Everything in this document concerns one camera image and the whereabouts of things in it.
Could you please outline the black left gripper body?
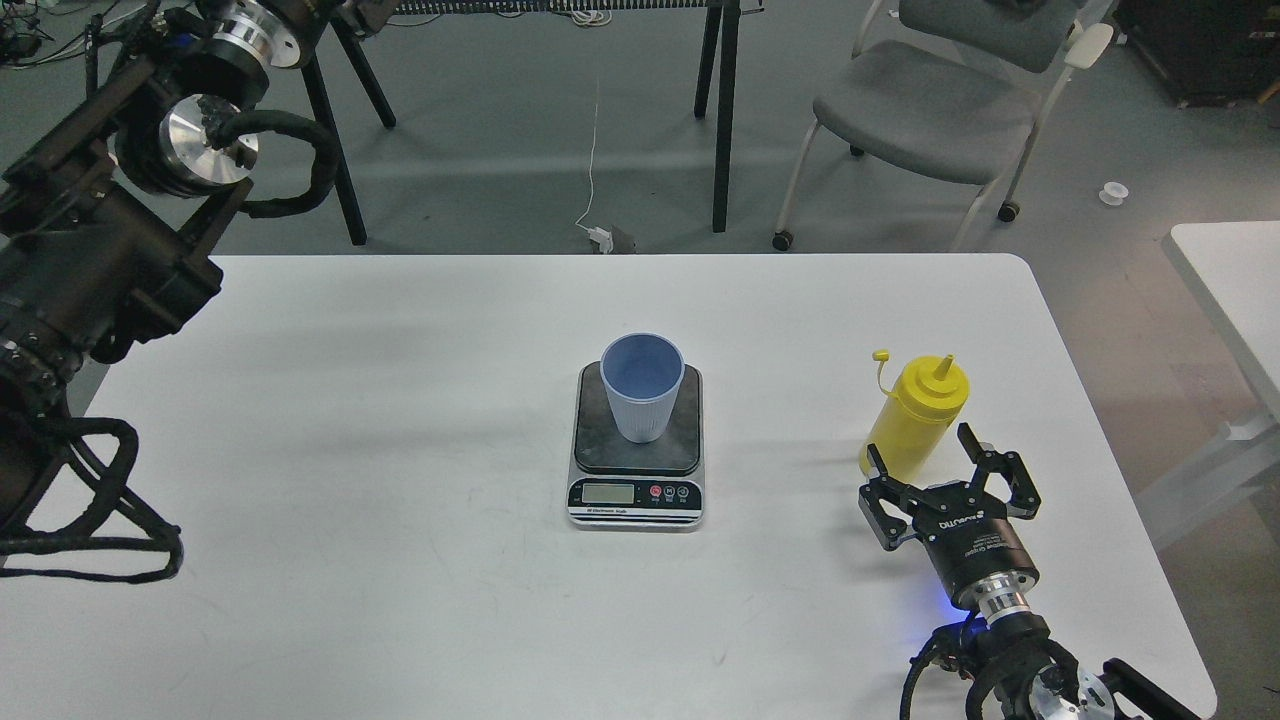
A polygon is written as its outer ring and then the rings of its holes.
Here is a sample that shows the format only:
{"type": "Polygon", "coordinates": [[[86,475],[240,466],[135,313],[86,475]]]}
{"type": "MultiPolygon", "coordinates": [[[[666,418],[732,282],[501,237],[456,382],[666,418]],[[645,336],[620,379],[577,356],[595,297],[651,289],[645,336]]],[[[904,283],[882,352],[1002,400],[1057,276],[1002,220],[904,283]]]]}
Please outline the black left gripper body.
{"type": "Polygon", "coordinates": [[[212,23],[198,55],[296,69],[311,60],[340,1],[201,1],[212,23]]]}

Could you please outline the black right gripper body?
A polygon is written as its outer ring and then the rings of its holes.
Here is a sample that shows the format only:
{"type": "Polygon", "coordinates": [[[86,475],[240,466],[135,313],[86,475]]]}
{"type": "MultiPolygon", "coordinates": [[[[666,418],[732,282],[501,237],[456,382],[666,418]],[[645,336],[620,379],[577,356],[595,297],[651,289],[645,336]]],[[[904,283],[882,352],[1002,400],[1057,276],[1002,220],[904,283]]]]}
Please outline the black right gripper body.
{"type": "Polygon", "coordinates": [[[1036,587],[1038,568],[1009,520],[1009,507],[966,482],[923,489],[911,506],[911,527],[954,607],[977,609],[972,587],[992,575],[1010,575],[1020,591],[1036,587]]]}

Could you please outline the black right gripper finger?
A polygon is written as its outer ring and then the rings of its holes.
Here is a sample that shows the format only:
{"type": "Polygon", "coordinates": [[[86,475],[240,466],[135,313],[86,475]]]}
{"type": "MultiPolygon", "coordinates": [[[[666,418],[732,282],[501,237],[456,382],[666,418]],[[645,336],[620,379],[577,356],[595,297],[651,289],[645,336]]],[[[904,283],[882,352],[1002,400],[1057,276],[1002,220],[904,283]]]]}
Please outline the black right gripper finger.
{"type": "Polygon", "coordinates": [[[957,439],[974,465],[969,487],[979,496],[987,496],[986,484],[992,474],[1004,479],[1010,491],[1005,503],[1007,514],[1019,519],[1034,519],[1041,510],[1041,495],[1030,478],[1021,455],[1016,451],[1000,452],[980,443],[968,423],[957,427],[957,439]]]}
{"type": "Polygon", "coordinates": [[[895,551],[909,541],[916,541],[915,515],[929,502],[927,492],[890,475],[888,468],[876,445],[868,445],[864,459],[870,464],[872,475],[859,489],[859,507],[868,520],[879,546],[895,551]]]}

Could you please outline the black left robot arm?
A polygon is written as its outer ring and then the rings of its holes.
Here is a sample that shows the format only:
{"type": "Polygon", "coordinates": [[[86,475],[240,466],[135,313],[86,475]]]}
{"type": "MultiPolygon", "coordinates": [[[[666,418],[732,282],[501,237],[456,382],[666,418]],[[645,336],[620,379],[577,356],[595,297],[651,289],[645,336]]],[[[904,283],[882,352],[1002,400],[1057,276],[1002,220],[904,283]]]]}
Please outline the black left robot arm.
{"type": "Polygon", "coordinates": [[[129,584],[174,577],[180,530],[127,482],[120,419],[73,416],[86,359],[119,363],[177,333],[221,288],[211,252],[238,214],[300,215],[332,191],[367,234],[316,46],[333,29],[387,128],[396,115],[360,41],[396,1],[146,3],[86,29],[86,99],[5,172],[3,557],[166,555],[129,584]]]}

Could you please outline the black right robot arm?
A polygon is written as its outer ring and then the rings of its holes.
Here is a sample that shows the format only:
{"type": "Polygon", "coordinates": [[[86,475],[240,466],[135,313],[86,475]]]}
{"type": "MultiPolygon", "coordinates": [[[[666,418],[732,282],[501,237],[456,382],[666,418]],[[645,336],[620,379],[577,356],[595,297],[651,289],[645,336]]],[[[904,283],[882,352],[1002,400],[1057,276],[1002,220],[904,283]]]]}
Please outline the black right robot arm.
{"type": "Polygon", "coordinates": [[[890,474],[876,445],[865,456],[870,475],[859,489],[860,509],[879,544],[893,551],[919,541],[964,620],[936,628],[911,659],[899,705],[910,717],[916,683],[931,666],[969,680],[968,719],[984,715],[995,697],[1006,719],[1121,719],[1117,700],[1139,719],[1190,719],[1193,712],[1120,659],[1087,673],[1056,642],[1047,621],[1027,602],[1039,571],[1012,528],[1032,519],[1041,495],[1021,456],[980,443],[968,424],[957,438],[974,473],[931,488],[890,474]]]}

